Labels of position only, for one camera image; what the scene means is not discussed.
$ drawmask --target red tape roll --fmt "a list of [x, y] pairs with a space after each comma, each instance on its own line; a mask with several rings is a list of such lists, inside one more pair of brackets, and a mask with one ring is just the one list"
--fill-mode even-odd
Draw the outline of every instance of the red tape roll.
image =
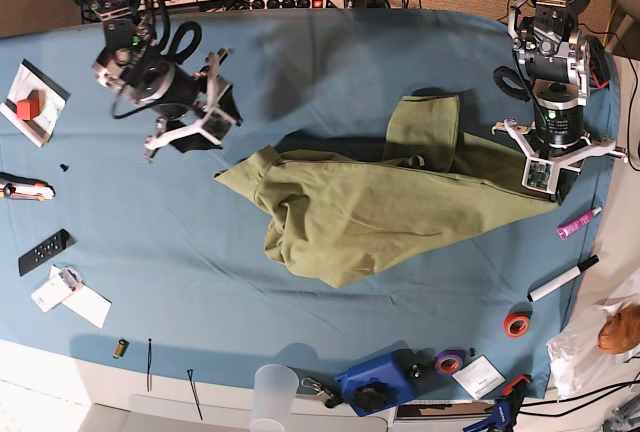
[[504, 319], [504, 331], [512, 339], [522, 337], [529, 331], [531, 320], [524, 312], [514, 312]]

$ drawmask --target pink marker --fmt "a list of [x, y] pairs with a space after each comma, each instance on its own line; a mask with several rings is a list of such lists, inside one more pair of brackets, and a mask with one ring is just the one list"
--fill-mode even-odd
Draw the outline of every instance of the pink marker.
[[600, 212], [602, 212], [602, 207], [596, 207], [595, 209], [590, 210], [586, 214], [581, 215], [573, 222], [569, 222], [568, 224], [561, 225], [557, 229], [558, 235], [562, 240], [566, 239], [571, 234], [573, 234], [576, 230], [581, 229], [582, 227], [587, 225], [589, 222], [591, 222], [593, 218], [596, 215], [598, 215]]

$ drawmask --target remote control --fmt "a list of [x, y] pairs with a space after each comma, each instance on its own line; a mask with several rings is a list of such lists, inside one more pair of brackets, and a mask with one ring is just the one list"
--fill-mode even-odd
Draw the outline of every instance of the remote control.
[[30, 250], [22, 257], [20, 257], [18, 259], [18, 270], [20, 271], [20, 277], [25, 275], [27, 272], [31, 272], [39, 265], [44, 264], [47, 260], [55, 257], [68, 246], [70, 246], [70, 238], [71, 236], [69, 235], [69, 232], [62, 229], [41, 244], [36, 245], [33, 250]]

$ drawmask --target white plastic bag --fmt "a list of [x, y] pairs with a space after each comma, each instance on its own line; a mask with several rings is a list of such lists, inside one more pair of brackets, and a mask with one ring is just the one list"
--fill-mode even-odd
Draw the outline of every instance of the white plastic bag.
[[598, 334], [609, 315], [631, 304], [640, 304], [640, 269], [611, 294], [606, 305], [586, 308], [547, 342], [551, 374], [560, 399], [571, 397], [590, 383], [606, 377], [611, 367], [626, 362], [640, 351], [638, 345], [624, 354], [611, 355], [598, 347]]

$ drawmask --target tape roll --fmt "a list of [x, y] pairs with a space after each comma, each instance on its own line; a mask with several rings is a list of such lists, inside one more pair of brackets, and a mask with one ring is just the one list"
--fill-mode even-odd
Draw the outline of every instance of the tape roll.
[[452, 349], [443, 350], [436, 355], [434, 368], [440, 375], [451, 375], [462, 367], [462, 352]]
[[524, 312], [514, 312], [504, 319], [504, 331], [512, 339], [522, 337], [529, 331], [531, 319]]

